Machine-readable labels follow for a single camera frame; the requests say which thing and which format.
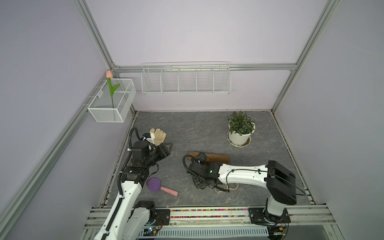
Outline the chunky black watch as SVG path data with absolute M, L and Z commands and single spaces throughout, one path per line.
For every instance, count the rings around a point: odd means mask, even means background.
M 202 165 L 204 165 L 205 162 L 207 161 L 207 156 L 206 156 L 205 153 L 199 153 L 198 156 L 197 156 L 196 158 L 197 158 L 197 161 L 198 161 L 200 164 L 202 164 Z

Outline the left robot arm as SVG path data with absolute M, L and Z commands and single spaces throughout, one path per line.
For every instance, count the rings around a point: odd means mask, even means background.
M 142 228 L 156 218 L 156 207 L 151 201 L 137 201 L 150 168 L 168 157 L 172 143 L 165 143 L 166 133 L 151 129 L 140 135 L 133 127 L 128 137 L 129 155 L 118 173 L 118 194 L 96 240 L 136 240 Z

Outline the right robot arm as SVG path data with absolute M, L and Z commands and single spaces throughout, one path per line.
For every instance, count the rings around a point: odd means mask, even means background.
M 266 165 L 255 167 L 233 166 L 210 163 L 208 166 L 192 155 L 182 159 L 187 173 L 192 176 L 195 187 L 206 187 L 218 191 L 231 191 L 224 185 L 244 184 L 267 189 L 270 197 L 265 207 L 267 217 L 281 217 L 286 206 L 297 204 L 296 175 L 277 161 L 268 161 Z

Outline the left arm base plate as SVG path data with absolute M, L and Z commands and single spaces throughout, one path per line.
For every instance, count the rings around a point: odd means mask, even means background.
M 147 226 L 168 226 L 171 220 L 169 209 L 156 209 L 150 211 L 150 218 Z

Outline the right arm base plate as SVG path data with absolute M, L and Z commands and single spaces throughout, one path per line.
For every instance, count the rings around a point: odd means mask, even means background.
M 252 224 L 260 226 L 276 226 L 278 224 L 290 224 L 291 219 L 287 209 L 284 209 L 281 216 L 269 214 L 266 208 L 248 208 L 250 221 Z

